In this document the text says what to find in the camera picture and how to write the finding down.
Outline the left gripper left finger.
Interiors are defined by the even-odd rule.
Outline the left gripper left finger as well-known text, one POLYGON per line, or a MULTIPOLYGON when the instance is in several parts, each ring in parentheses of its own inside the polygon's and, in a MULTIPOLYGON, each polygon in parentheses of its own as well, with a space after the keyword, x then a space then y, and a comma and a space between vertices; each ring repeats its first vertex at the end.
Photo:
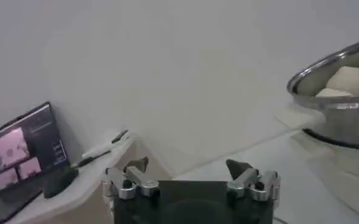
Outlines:
POLYGON ((122 170, 109 167, 105 170, 104 196, 117 196, 121 200, 131 200, 136 197, 137 189, 145 197, 152 198, 160 193, 160 183, 146 174, 149 164, 147 156, 129 161, 122 170))

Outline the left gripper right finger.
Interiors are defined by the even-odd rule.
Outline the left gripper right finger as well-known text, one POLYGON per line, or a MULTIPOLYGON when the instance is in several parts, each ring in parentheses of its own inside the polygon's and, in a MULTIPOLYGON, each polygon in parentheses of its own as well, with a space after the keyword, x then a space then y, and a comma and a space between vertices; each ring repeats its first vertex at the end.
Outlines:
POLYGON ((280 175, 274 170, 262 174, 249 163, 226 160, 232 180, 226 183, 227 193, 233 198, 249 195, 255 201, 279 201, 280 175))

